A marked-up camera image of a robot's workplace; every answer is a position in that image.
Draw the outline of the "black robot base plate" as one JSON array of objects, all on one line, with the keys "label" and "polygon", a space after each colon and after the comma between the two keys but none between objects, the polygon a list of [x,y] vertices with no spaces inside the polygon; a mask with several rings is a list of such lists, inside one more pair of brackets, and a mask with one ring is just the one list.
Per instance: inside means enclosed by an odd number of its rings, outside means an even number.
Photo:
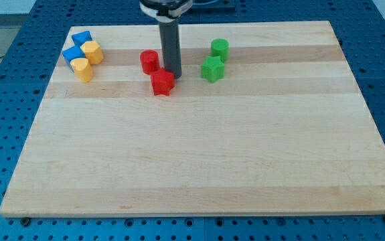
[{"label": "black robot base plate", "polygon": [[193,10],[233,10],[236,0],[193,0]]}]

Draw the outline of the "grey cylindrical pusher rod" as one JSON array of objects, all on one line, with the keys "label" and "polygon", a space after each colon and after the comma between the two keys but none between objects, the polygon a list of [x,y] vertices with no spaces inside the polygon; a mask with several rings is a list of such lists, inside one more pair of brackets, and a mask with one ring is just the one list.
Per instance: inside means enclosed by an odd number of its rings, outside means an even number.
[{"label": "grey cylindrical pusher rod", "polygon": [[159,33],[164,68],[178,79],[182,75],[178,19],[168,23],[159,22]]}]

